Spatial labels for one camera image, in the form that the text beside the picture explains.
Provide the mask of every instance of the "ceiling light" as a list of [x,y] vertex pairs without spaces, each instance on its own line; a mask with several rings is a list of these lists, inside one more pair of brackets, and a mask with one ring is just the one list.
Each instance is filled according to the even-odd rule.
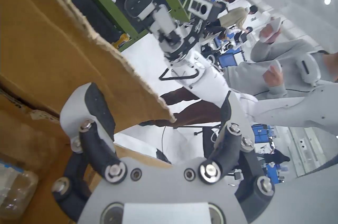
[[325,3],[326,5],[329,5],[329,4],[331,3],[331,0],[324,0],[324,3]]

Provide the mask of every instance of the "cardboard box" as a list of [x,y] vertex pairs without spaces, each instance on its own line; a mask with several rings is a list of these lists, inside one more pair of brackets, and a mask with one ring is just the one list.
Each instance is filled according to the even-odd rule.
[[[68,223],[50,190],[71,155],[58,117],[77,87],[98,85],[116,121],[115,132],[174,118],[71,0],[0,0],[0,8],[0,158],[40,178],[21,223]],[[117,152],[168,166],[130,150]],[[91,169],[86,178],[92,184],[100,180]]]

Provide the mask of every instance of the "plastic bottle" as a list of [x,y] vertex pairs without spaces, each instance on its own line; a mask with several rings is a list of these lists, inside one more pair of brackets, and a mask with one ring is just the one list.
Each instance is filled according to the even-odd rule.
[[0,218],[22,216],[36,190],[38,177],[0,160]]

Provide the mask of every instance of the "beige jacket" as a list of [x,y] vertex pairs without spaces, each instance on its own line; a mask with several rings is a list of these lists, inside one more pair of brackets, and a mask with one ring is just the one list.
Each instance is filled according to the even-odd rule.
[[236,25],[236,27],[242,27],[246,17],[248,16],[248,12],[243,7],[238,7],[229,11],[228,14],[219,18],[219,22],[223,27],[230,27]]

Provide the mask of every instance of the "brown pants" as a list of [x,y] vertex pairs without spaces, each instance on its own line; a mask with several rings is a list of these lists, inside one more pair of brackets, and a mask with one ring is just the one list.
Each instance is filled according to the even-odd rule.
[[[192,94],[184,87],[163,94],[161,97],[168,106],[182,101],[199,100],[197,96]],[[152,122],[159,127],[179,127],[190,124],[221,121],[220,109],[215,104],[203,100],[191,104],[180,113],[174,113],[174,116],[177,119],[174,123],[171,123],[169,120],[165,119],[153,120]]]

